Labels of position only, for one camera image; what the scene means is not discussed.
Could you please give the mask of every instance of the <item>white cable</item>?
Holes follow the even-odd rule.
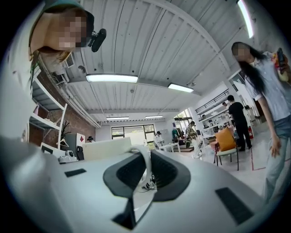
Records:
[[[148,151],[146,150],[146,148],[143,145],[133,145],[129,148],[128,152],[131,152],[132,150],[138,150],[144,160],[145,160],[145,167],[146,167],[146,177],[145,179],[138,184],[138,186],[145,186],[148,182],[150,182],[150,178],[151,178],[151,157],[148,153]]]

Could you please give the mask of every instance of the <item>orange cushion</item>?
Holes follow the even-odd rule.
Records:
[[[225,128],[215,134],[216,141],[219,143],[220,151],[227,151],[236,147],[236,142],[229,128]]]

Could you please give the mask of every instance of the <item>brick wall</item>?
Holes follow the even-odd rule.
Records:
[[[64,98],[59,94],[55,85],[50,81],[44,71],[41,71],[41,73],[38,75],[38,80],[62,106],[65,105],[66,102]],[[38,115],[42,118],[48,118],[52,122],[56,122],[61,117],[62,111],[56,110],[48,112],[40,107]],[[86,139],[88,138],[88,136],[93,136],[95,138],[95,127],[91,126],[85,119],[83,119],[73,108],[71,108],[70,105],[67,106],[67,110],[65,112],[64,122],[65,121],[68,121],[70,123],[66,127],[66,132],[71,131],[72,133],[83,134],[86,136]],[[30,125],[29,139],[31,143],[40,146],[40,144],[44,142],[52,147],[57,147],[56,143],[58,140],[58,131],[51,130],[43,141],[44,134],[44,130]]]

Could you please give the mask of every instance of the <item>desk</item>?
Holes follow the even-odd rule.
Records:
[[[164,146],[161,146],[159,147],[160,150],[164,150],[164,151],[167,151],[167,148],[172,148],[172,152],[174,153],[174,146],[178,146],[178,151],[181,152],[180,150],[180,146],[179,146],[179,143],[173,143],[173,144],[168,144],[168,145],[164,145]]]

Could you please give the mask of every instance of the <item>light fixture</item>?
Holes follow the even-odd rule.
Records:
[[[163,116],[146,116],[146,118],[162,118]]]
[[[188,88],[188,87],[181,86],[181,85],[174,84],[174,83],[170,83],[168,85],[168,88],[175,89],[175,90],[179,90],[179,91],[186,91],[186,92],[192,92],[193,91],[192,88]]]
[[[107,117],[107,120],[126,120],[129,119],[129,116],[117,116],[117,117]]]
[[[247,12],[246,5],[243,2],[243,0],[238,0],[236,3],[240,7],[242,15],[244,16],[244,19],[245,19],[245,22],[246,22],[247,31],[249,33],[249,38],[252,38],[253,35],[254,35],[254,32],[253,32],[253,28],[251,26],[251,20],[250,20],[249,13]]]
[[[86,79],[88,82],[137,82],[135,75],[120,74],[89,74]]]

